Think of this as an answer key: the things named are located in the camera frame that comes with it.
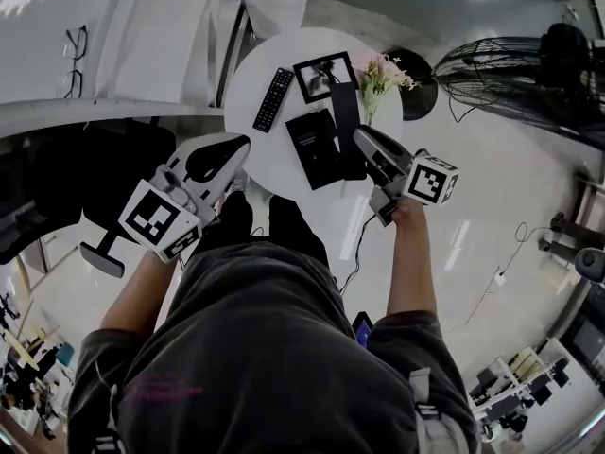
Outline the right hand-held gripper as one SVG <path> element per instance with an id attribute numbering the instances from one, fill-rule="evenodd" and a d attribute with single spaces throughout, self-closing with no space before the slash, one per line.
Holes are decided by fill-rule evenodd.
<path id="1" fill-rule="evenodd" d="M 392 213 L 404 198 L 423 205 L 443 205 L 451 199 L 459 178 L 457 167 L 424 148 L 411 153 L 371 127 L 356 128 L 354 142 L 374 183 L 369 206 L 383 225 L 392 222 Z"/>

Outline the person's left hand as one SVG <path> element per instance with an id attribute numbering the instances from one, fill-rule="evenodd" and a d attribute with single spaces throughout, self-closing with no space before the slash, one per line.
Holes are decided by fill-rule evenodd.
<path id="1" fill-rule="evenodd" d="M 188 192 L 182 187 L 178 177 L 167 165 L 161 165 L 157 168 L 155 179 L 158 189 L 165 192 L 176 204 L 192 214 L 197 212 L 197 207 Z"/>

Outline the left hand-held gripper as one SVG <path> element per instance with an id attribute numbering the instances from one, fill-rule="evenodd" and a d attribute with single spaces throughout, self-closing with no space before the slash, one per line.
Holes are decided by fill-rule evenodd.
<path id="1" fill-rule="evenodd" d="M 184 141 L 162 165 L 178 177 L 197 212 L 188 212 L 158 189 L 157 166 L 152 178 L 137 184 L 119 224 L 163 262 L 173 261 L 216 222 L 216 204 L 242 169 L 250 149 L 248 136 L 230 132 Z"/>

